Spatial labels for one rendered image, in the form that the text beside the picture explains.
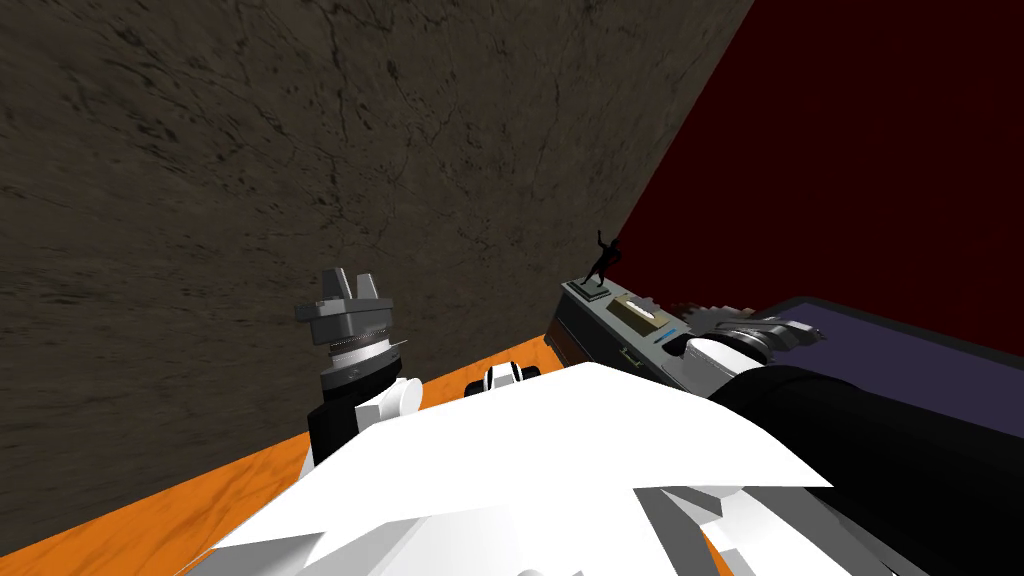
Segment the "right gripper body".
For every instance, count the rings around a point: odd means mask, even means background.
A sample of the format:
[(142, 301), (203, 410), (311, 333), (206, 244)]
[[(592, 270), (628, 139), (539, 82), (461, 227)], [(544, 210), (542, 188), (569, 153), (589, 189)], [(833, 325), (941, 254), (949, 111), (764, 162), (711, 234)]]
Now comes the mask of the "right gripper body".
[(752, 308), (687, 306), (681, 320), (689, 332), (673, 339), (673, 355), (681, 357), (691, 339), (721, 343), (745, 357), (773, 357), (825, 339), (816, 328), (779, 317), (754, 318)]

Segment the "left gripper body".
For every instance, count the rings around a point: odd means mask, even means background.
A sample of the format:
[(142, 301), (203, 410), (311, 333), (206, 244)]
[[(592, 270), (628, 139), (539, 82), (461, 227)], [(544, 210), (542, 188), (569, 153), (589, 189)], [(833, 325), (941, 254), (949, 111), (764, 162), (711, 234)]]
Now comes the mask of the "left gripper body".
[(298, 305), (294, 313), (298, 322), (309, 324), (314, 345), (362, 339), (367, 346), (389, 337), (393, 306), (390, 298), (335, 298)]

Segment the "grey cabinet with black figurine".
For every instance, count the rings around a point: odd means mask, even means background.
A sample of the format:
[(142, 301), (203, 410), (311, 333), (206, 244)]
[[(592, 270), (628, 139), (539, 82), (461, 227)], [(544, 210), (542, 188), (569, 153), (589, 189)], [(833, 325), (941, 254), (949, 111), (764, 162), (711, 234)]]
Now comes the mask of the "grey cabinet with black figurine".
[(708, 398), (712, 384), (684, 373), (690, 326), (598, 273), (565, 282), (545, 334), (566, 367), (593, 362)]

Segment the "dark purple bed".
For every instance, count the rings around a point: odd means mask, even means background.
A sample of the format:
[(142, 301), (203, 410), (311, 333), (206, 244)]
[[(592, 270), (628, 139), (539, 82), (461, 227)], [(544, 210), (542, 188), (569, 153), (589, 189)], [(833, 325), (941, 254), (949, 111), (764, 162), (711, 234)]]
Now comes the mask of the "dark purple bed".
[(1024, 357), (812, 297), (758, 313), (817, 328), (825, 339), (778, 363), (1024, 439)]

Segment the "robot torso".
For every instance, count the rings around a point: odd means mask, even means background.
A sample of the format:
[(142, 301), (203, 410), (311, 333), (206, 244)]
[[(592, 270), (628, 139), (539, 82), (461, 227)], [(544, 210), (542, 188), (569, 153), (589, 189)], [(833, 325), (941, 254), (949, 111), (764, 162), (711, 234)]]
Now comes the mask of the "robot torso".
[(371, 425), (187, 576), (897, 576), (824, 485), (729, 409), (584, 363)]

